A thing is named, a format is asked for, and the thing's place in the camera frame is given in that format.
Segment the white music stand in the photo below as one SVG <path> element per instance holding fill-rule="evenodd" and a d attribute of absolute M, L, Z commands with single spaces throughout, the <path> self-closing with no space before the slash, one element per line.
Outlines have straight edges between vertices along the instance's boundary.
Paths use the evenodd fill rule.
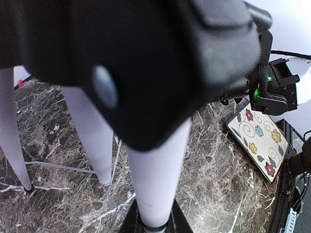
<path fill-rule="evenodd" d="M 116 133 L 136 199 L 122 233 L 189 233 L 175 200 L 190 117 L 256 83 L 261 9 L 243 0 L 3 0 L 0 146 L 24 190 L 14 67 L 63 87 L 90 152 Z"/>

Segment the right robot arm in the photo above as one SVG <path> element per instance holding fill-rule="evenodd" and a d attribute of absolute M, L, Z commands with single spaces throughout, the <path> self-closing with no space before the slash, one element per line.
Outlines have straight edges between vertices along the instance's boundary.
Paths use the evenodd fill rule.
<path fill-rule="evenodd" d="M 248 2 L 246 6 L 257 26 L 261 46 L 261 57 L 251 79 L 251 108 L 272 116 L 293 111 L 311 99 L 311 57 L 272 50 L 271 15 Z"/>

